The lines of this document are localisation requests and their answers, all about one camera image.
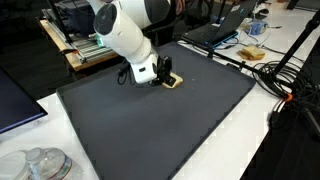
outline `computer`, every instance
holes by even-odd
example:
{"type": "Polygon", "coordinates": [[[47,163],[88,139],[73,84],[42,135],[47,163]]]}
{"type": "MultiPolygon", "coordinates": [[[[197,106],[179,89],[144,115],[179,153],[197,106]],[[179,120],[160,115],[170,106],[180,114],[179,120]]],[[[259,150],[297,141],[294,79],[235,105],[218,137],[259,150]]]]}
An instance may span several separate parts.
{"type": "Polygon", "coordinates": [[[212,49],[238,33],[236,30],[242,21],[252,12],[257,0],[246,0],[234,4],[220,26],[206,24],[184,33],[181,39],[202,49],[212,49]]]}
{"type": "Polygon", "coordinates": [[[0,65],[0,134],[47,112],[0,65]]]}

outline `desk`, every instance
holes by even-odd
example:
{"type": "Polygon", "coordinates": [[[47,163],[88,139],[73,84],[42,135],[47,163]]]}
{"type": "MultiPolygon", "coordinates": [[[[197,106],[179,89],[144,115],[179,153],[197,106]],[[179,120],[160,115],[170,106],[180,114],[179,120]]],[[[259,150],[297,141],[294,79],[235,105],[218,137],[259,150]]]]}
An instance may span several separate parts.
{"type": "MultiPolygon", "coordinates": [[[[274,7],[267,21],[272,25],[282,25],[283,28],[277,31],[272,30],[266,45],[285,52],[300,35],[305,24],[312,16],[312,12],[301,10],[286,12],[283,9],[274,7]]],[[[300,58],[307,57],[317,40],[315,37],[318,36],[319,29],[308,38],[296,56],[300,58]]],[[[259,40],[264,39],[263,35],[258,38],[259,40]]],[[[250,43],[250,41],[247,38],[244,43],[250,43]]],[[[234,49],[223,53],[242,61],[235,54],[241,48],[240,45],[237,45],[234,49]]],[[[260,62],[268,62],[281,57],[267,52],[267,56],[260,62]]],[[[220,59],[214,60],[223,64],[226,63],[226,61],[220,59]]],[[[255,65],[256,63],[258,62],[250,62],[249,64],[255,65]]],[[[239,179],[267,134],[269,129],[267,123],[268,115],[278,101],[277,98],[269,95],[258,85],[255,86],[200,146],[174,179],[239,179]]],[[[41,99],[39,103],[48,111],[48,120],[39,120],[39,122],[42,122],[40,124],[35,122],[36,125],[33,128],[22,126],[0,135],[0,157],[21,149],[57,147],[81,164],[84,169],[83,179],[97,179],[97,175],[81,147],[57,95],[53,94],[41,99]]]]}
{"type": "MultiPolygon", "coordinates": [[[[58,33],[52,27],[50,27],[47,20],[40,20],[40,25],[42,29],[46,31],[46,33],[51,37],[51,39],[57,45],[60,51],[64,49],[68,49],[66,42],[64,42],[59,37],[58,33]]],[[[112,52],[108,56],[104,56],[93,61],[88,61],[86,63],[81,63],[80,60],[77,58],[77,56],[70,53],[65,55],[65,59],[67,63],[72,67],[72,69],[77,72],[77,71],[89,68],[91,66],[94,66],[96,64],[102,63],[104,61],[110,60],[117,56],[118,56],[117,53],[112,52]]]]}

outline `black mat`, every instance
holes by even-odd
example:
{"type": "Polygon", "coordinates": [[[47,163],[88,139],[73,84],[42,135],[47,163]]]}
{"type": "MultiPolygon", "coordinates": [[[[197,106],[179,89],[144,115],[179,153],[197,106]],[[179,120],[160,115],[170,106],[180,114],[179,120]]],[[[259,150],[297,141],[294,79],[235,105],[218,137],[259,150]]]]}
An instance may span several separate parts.
{"type": "Polygon", "coordinates": [[[118,66],[57,90],[101,179],[171,179],[255,81],[176,43],[177,89],[120,86],[118,66]]]}

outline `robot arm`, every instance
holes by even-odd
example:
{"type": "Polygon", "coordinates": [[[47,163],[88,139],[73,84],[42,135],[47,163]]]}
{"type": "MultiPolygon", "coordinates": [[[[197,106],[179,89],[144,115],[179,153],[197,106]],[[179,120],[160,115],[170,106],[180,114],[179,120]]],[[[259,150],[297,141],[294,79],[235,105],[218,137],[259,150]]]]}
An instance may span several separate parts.
{"type": "Polygon", "coordinates": [[[168,0],[115,0],[111,3],[88,1],[96,13],[95,31],[110,48],[127,59],[137,83],[154,81],[156,84],[164,82],[169,86],[175,83],[176,78],[170,75],[171,60],[158,56],[150,40],[141,31],[141,28],[159,22],[167,15],[164,13],[165,9],[157,16],[154,11],[159,8],[148,11],[147,7],[152,8],[158,2],[169,12],[168,0]]]}

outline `white table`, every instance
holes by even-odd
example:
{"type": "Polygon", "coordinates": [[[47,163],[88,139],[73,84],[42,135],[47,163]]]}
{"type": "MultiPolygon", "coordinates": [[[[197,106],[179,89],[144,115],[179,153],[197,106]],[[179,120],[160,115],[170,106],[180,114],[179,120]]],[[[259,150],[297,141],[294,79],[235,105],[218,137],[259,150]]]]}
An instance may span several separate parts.
{"type": "MultiPolygon", "coordinates": [[[[270,9],[270,15],[266,21],[271,26],[282,25],[283,28],[272,30],[271,36],[265,44],[270,48],[286,52],[304,30],[305,24],[314,13],[301,10],[286,12],[278,5],[275,4],[270,9]]],[[[313,32],[296,56],[306,59],[319,34],[319,29],[313,32]]],[[[265,35],[267,34],[261,35],[258,39],[263,40],[265,35]]],[[[246,38],[243,43],[250,42],[254,41],[246,38]]],[[[242,61],[236,55],[236,52],[241,48],[242,46],[237,45],[235,48],[220,52],[242,61]]],[[[264,60],[259,62],[280,60],[282,57],[282,55],[266,52],[264,60]]],[[[215,60],[223,64],[226,63],[220,59],[215,60]]],[[[239,179],[268,132],[268,114],[277,102],[277,98],[256,85],[201,145],[174,179],[239,179]]],[[[83,179],[98,179],[57,95],[53,94],[43,98],[39,100],[39,103],[49,113],[48,117],[0,135],[0,157],[17,150],[57,147],[82,166],[84,169],[83,179]]]]}

